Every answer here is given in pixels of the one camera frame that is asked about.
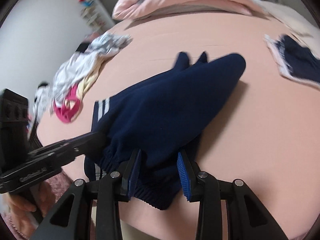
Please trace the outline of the person left hand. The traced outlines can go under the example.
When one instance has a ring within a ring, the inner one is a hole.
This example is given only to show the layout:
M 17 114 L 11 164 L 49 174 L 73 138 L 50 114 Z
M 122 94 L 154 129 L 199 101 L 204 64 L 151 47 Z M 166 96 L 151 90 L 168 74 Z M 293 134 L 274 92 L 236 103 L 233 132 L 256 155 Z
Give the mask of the person left hand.
M 28 213 L 35 212 L 39 208 L 42 217 L 45 217 L 55 203 L 55 194 L 53 194 L 51 186 L 46 181 L 40 183 L 36 195 L 39 198 L 37 204 L 31 204 L 21 196 L 10 194 L 7 196 L 12 222 L 20 231 L 31 227 L 31 220 L 27 216 Z

